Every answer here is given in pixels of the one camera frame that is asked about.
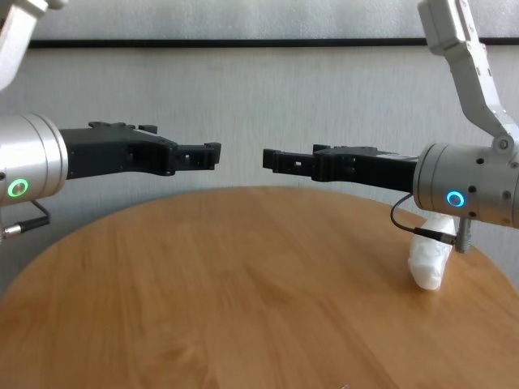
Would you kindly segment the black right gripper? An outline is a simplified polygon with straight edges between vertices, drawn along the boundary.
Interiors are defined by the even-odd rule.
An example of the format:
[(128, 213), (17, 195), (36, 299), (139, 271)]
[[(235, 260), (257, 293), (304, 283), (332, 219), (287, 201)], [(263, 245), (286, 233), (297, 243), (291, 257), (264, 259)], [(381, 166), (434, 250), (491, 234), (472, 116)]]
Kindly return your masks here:
[(274, 173), (311, 177), (317, 182), (353, 182), (410, 193), (416, 156), (383, 152), (376, 147), (314, 145), (312, 154), (263, 150), (263, 168)]

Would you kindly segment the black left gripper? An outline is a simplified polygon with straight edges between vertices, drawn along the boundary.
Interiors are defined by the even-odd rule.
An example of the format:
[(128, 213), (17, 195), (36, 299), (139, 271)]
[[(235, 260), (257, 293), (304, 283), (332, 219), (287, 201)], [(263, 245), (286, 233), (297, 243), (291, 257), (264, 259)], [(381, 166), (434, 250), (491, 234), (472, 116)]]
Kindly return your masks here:
[(171, 176), (214, 170), (220, 162), (220, 143), (175, 143), (157, 135), (155, 125), (90, 122), (86, 128), (59, 132), (66, 145), (69, 180), (127, 172)]

